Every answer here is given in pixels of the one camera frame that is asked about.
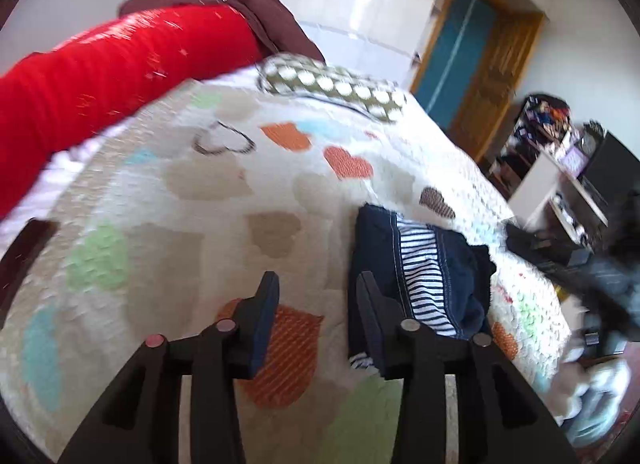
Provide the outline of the white gloved right hand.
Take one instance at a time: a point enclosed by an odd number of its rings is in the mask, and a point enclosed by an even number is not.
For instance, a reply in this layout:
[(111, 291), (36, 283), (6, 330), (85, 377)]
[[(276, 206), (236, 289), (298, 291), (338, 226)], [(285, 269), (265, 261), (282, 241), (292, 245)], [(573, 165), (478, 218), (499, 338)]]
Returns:
[(544, 401), (570, 444), (584, 448), (613, 427), (630, 381), (631, 369), (624, 358), (589, 368), (578, 361), (563, 362)]

